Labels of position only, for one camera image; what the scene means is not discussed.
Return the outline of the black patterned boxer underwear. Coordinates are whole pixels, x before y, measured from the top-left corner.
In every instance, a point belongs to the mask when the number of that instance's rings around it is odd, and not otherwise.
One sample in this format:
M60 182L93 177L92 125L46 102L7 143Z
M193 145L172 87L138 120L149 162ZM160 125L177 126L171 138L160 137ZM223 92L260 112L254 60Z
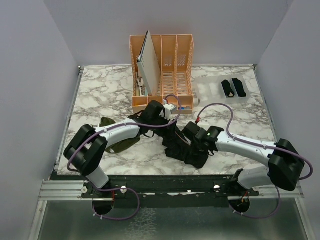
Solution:
M209 158L207 152L201 151L193 144L187 143L187 139L183 136L176 123L162 128L141 126L139 134L146 136L149 131L162 138L165 155L169 158L180 160L196 169L201 169Z

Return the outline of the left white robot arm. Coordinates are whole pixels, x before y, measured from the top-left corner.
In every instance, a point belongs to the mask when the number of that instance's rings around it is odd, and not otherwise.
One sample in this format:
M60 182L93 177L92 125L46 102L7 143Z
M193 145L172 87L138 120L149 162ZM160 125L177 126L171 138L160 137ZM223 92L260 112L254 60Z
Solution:
M63 152L75 171L93 184L97 196L106 197L111 190L109 177L100 167L105 150L125 140L132 140L151 130L162 130L170 126L170 118L177 106L172 103L159 103L152 100L147 107L127 117L125 120L108 126L94 128L83 125Z

